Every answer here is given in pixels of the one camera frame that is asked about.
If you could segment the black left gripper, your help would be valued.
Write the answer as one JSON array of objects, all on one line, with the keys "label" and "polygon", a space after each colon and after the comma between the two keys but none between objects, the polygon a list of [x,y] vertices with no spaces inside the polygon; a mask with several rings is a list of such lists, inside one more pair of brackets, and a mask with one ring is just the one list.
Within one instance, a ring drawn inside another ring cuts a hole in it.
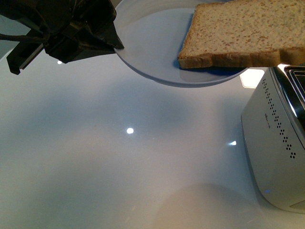
[{"label": "black left gripper", "polygon": [[68,63],[124,49],[109,0],[2,0],[0,14],[30,29],[26,35],[0,36],[18,42],[7,56],[13,74],[19,74],[41,51]]}]

